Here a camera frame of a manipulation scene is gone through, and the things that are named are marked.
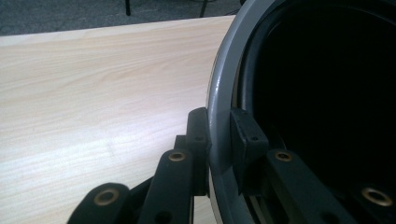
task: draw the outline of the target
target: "wood grain surface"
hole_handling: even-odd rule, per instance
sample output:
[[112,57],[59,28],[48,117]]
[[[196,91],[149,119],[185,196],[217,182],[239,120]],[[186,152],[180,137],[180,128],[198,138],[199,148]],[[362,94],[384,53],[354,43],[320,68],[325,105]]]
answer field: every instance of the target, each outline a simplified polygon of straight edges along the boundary
[[[65,223],[91,189],[151,177],[232,20],[0,37],[0,222]],[[206,197],[194,219],[215,223]]]

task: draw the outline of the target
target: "gray carpet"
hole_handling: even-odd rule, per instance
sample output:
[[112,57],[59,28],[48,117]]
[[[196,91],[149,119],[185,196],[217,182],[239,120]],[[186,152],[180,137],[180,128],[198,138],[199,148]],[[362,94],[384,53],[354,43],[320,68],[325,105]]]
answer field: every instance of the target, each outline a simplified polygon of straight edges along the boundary
[[[191,0],[0,0],[0,35],[37,34],[154,21],[198,18],[202,2]],[[239,0],[209,2],[205,17],[240,8]]]

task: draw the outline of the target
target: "black metal leg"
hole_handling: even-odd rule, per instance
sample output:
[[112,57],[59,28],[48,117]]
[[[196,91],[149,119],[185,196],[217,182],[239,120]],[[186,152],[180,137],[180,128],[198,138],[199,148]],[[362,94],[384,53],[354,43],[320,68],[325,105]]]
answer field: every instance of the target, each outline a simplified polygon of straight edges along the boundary
[[126,15],[131,16],[131,0],[125,0],[125,9],[126,9]]
[[207,5],[207,0],[204,0],[201,7],[201,14],[199,15],[200,18],[202,18],[205,14],[206,5]]

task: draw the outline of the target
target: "chair leg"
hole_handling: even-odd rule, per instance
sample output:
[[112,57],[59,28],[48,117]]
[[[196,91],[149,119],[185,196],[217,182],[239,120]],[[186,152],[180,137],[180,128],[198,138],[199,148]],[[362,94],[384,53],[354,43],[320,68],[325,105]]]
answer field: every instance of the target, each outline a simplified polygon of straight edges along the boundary
[[204,2],[202,3],[202,7],[201,7],[201,13],[199,15],[200,18],[202,18],[205,14],[206,5],[207,5],[207,0],[204,0]]
[[126,15],[131,16],[131,0],[125,0]]

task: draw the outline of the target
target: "table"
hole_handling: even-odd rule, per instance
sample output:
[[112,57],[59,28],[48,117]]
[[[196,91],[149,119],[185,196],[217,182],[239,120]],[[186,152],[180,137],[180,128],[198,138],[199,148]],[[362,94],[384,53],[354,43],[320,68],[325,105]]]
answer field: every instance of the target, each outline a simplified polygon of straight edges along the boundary
[[[65,223],[93,188],[151,177],[205,106],[233,17],[0,37],[0,220]],[[197,197],[196,223],[215,223]]]

